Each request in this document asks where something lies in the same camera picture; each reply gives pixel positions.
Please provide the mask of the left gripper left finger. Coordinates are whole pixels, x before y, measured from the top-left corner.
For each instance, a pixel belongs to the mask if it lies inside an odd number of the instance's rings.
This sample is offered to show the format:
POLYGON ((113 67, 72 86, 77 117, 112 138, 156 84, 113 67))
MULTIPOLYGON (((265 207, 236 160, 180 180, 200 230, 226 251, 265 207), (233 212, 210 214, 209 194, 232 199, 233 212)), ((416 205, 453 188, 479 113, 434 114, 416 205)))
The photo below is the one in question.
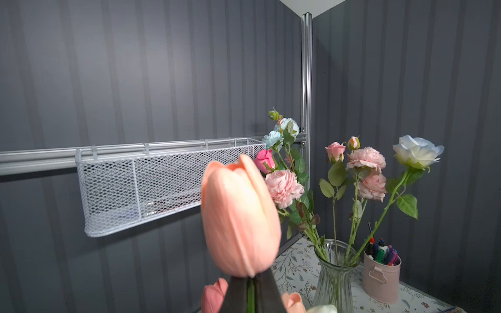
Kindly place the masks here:
POLYGON ((220 313, 246 313, 247 312, 247 284, 248 278, 232 276, 224 296, 220 313))

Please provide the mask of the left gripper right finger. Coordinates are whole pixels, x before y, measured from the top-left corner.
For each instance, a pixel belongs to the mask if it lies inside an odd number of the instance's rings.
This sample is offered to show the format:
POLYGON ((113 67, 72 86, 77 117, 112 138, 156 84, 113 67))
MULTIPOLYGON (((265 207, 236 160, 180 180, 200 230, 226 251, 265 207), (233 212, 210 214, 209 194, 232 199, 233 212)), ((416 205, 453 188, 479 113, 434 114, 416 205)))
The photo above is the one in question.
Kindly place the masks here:
POLYGON ((276 281, 271 269, 259 273, 254 277, 255 312, 258 313, 286 313, 276 281))

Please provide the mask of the peach pink tulip stem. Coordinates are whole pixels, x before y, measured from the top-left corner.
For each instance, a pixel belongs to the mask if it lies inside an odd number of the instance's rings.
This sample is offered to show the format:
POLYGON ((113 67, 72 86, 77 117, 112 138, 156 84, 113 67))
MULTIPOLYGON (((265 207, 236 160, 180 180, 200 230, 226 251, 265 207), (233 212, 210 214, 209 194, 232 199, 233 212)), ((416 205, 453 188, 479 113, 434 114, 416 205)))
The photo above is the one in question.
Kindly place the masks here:
POLYGON ((264 179, 254 161, 240 155, 237 163, 209 163, 201 191, 207 249, 224 274, 249 279, 247 312, 255 312, 254 277, 271 269, 282 236, 264 179))

